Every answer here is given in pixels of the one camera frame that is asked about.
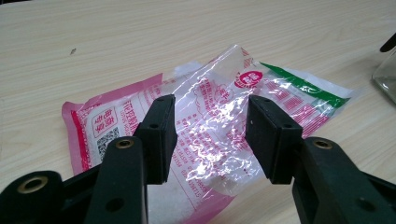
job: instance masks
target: qr code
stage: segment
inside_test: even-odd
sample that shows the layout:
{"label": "qr code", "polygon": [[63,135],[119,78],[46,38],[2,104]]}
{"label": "qr code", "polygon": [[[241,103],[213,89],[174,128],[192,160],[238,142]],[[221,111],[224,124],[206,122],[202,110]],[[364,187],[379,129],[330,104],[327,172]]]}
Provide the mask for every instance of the qr code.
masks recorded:
{"label": "qr code", "polygon": [[98,150],[99,150],[99,155],[100,155],[101,161],[103,160],[103,157],[105,156],[107,144],[118,137],[120,137],[119,128],[115,128],[98,140],[97,145],[98,145]]}

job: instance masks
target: light wood surface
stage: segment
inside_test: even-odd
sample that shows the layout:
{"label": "light wood surface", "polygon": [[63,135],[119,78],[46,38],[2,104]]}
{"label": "light wood surface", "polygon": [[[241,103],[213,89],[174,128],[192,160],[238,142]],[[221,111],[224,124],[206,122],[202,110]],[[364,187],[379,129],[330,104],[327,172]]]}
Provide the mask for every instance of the light wood surface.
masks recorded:
{"label": "light wood surface", "polygon": [[[65,101],[89,98],[239,44],[261,62],[359,91],[316,136],[396,183],[396,106],[371,75],[396,31],[394,0],[43,0],[0,6],[0,189],[72,176]],[[290,186],[247,188],[211,223],[299,223]]]}

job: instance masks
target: clear glass object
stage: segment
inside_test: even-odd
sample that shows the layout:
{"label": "clear glass object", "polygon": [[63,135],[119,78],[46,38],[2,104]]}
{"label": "clear glass object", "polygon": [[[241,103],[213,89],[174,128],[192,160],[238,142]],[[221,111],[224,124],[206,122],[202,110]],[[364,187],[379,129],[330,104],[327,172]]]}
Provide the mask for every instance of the clear glass object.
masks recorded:
{"label": "clear glass object", "polygon": [[388,58],[373,73],[375,83],[396,104],[396,34],[381,48],[382,52],[390,50]]}

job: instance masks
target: green strip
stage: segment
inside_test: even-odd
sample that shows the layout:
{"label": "green strip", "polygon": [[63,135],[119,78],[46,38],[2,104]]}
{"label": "green strip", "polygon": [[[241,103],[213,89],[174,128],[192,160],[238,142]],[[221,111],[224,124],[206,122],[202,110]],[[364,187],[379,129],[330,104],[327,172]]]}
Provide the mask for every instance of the green strip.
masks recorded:
{"label": "green strip", "polygon": [[335,108],[341,107],[350,99],[350,98],[344,99],[344,98],[338,97],[330,92],[324,91],[323,89],[313,85],[310,82],[303,80],[300,77],[295,76],[294,74],[292,74],[290,72],[283,70],[280,67],[276,67],[276,66],[266,64],[266,63],[261,63],[261,64],[268,67],[269,69],[271,69],[278,75],[282,76],[283,78],[286,78],[291,83],[291,85],[293,85],[294,87],[300,89],[301,91],[305,92],[308,95],[311,95],[315,98],[319,98],[321,100],[328,102],[329,105],[331,105]]}

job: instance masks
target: pink plastic packaging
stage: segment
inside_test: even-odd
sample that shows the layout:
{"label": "pink plastic packaging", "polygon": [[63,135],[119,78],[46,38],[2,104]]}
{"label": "pink plastic packaging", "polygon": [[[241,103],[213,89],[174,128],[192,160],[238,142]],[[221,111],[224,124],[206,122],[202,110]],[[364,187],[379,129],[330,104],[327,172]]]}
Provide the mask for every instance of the pink plastic packaging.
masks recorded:
{"label": "pink plastic packaging", "polygon": [[148,186],[150,223],[206,223],[248,184],[263,178],[244,138],[250,94],[278,103],[307,137],[339,112],[352,91],[255,62],[232,46],[199,69],[194,63],[179,67],[176,77],[164,82],[158,75],[84,105],[65,103],[75,174],[99,164],[106,144],[132,135],[152,101],[170,93],[177,99],[178,140],[168,182]]}

